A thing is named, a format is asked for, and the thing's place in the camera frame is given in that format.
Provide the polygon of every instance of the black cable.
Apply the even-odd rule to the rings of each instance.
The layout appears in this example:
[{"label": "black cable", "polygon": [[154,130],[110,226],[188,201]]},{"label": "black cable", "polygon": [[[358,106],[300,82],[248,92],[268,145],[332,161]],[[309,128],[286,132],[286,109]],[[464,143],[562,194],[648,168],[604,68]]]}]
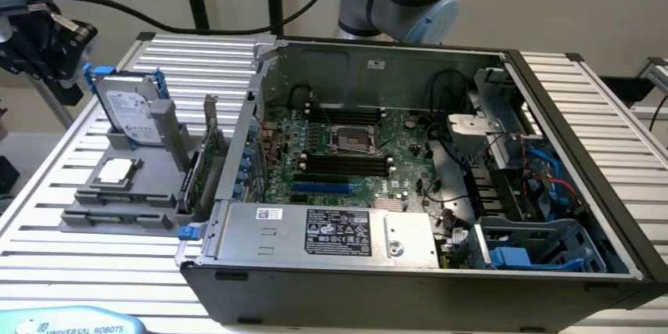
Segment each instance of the black cable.
[{"label": "black cable", "polygon": [[441,136],[441,131],[442,127],[438,128],[438,143],[440,143],[440,147],[444,149],[445,151],[445,154],[448,154],[449,158],[456,162],[456,164],[464,169],[466,170],[466,164],[461,161],[461,159],[453,154],[452,150],[449,150],[448,146],[445,145],[445,141],[444,141],[444,138]]},{"label": "black cable", "polygon": [[122,5],[121,3],[114,2],[113,0],[72,0],[76,2],[86,2],[86,3],[93,3],[97,5],[104,5],[105,7],[113,8],[117,11],[121,11],[126,13],[128,15],[136,17],[153,27],[157,27],[158,29],[162,29],[164,31],[168,31],[170,33],[177,33],[177,34],[198,34],[198,35],[245,35],[245,34],[260,34],[264,33],[265,31],[270,31],[286,23],[292,22],[298,16],[301,16],[305,11],[309,10],[309,8],[313,6],[313,4],[318,0],[310,0],[308,3],[305,3],[304,7],[296,13],[289,16],[286,19],[284,19],[280,23],[274,23],[269,25],[268,27],[260,27],[257,29],[248,29],[244,31],[221,31],[221,30],[204,30],[204,29],[188,29],[182,27],[170,27],[169,25],[165,25],[160,21],[152,19],[149,16],[146,16],[144,13],[138,12],[136,9],[128,7],[126,5]]},{"label": "black cable", "polygon": [[452,203],[453,201],[457,201],[458,199],[469,199],[468,195],[457,196],[453,199],[434,199],[432,196],[429,196],[429,193],[426,193],[426,199],[434,203]]},{"label": "black cable", "polygon": [[300,82],[297,84],[293,84],[292,88],[290,88],[290,91],[288,92],[288,102],[285,104],[285,107],[288,109],[292,108],[292,105],[290,105],[292,104],[292,96],[294,95],[296,89],[300,89],[300,88],[309,89],[309,92],[310,92],[310,85],[309,85],[308,82]]},{"label": "black cable", "polygon": [[426,81],[426,85],[429,86],[429,115],[434,111],[434,84],[436,84],[436,81],[438,80],[438,77],[442,74],[456,74],[458,77],[461,77],[461,80],[465,83],[466,94],[468,94],[468,78],[464,76],[464,74],[461,72],[458,72],[457,70],[450,70],[450,69],[440,70],[438,72],[436,72],[430,76],[429,81]]},{"label": "black cable", "polygon": [[430,182],[429,186],[426,187],[425,191],[422,192],[422,198],[426,198],[429,201],[432,201],[434,203],[450,203],[452,201],[456,201],[458,199],[469,199],[468,195],[457,196],[453,199],[434,199],[433,197],[430,197],[429,196],[430,187],[434,186],[434,183],[437,181],[438,181],[438,179],[436,179],[434,181]]},{"label": "black cable", "polygon": [[654,115],[650,117],[649,132],[650,132],[650,129],[654,127],[656,117],[658,116],[658,112],[661,111],[661,107],[664,106],[665,99],[668,99],[668,95],[665,95],[661,102],[658,102],[658,106],[656,107]]}]

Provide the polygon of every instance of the wall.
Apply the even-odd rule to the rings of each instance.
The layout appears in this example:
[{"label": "wall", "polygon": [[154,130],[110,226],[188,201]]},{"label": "wall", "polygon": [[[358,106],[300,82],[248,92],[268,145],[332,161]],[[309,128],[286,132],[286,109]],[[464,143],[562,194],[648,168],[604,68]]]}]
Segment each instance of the wall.
[{"label": "wall", "polygon": [[[192,27],[188,0],[117,0],[162,22]],[[646,56],[668,56],[665,0],[460,0],[461,13],[446,43],[580,52],[601,74],[634,74]],[[308,0],[284,0],[285,15]],[[60,2],[64,14],[100,30],[96,63],[114,63],[138,31],[154,30],[96,5]],[[266,0],[206,0],[217,28],[266,25]],[[336,29],[338,0],[321,0],[288,34],[328,37]],[[0,84],[24,80],[0,73]]]}]

